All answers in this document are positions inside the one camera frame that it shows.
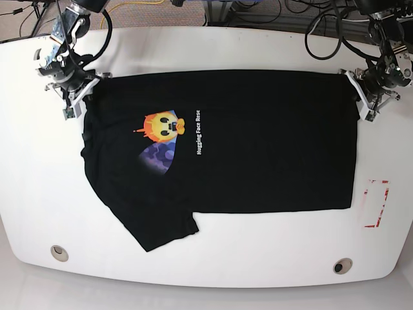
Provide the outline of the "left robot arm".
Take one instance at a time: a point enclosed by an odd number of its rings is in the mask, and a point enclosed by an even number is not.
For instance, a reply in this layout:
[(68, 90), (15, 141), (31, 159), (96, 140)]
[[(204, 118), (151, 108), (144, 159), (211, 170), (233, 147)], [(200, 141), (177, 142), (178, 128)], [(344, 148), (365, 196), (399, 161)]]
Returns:
[(398, 21), (412, 13), (412, 1), (356, 1), (355, 6), (361, 15), (368, 16), (368, 34), (381, 55), (368, 55), (343, 40), (348, 49), (365, 59), (368, 68), (341, 73), (358, 93), (360, 118), (372, 122), (388, 103), (400, 100), (396, 88), (412, 85), (412, 60)]

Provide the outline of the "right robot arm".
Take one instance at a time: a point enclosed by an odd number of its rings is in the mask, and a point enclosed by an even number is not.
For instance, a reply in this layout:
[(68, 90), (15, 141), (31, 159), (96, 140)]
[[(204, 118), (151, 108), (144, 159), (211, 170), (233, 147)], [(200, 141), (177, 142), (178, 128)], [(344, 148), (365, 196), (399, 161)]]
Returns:
[[(66, 119), (81, 115), (81, 102), (93, 93), (93, 88), (112, 73), (87, 70), (86, 66), (97, 61), (109, 46), (113, 24), (106, 6), (108, 1), (71, 1), (64, 10), (58, 8), (58, 16), (45, 45), (36, 50), (36, 71), (48, 78), (45, 90), (53, 90), (63, 101)], [(102, 13), (108, 22), (103, 46), (96, 54), (79, 55), (74, 48), (78, 39), (90, 29), (90, 15)]]

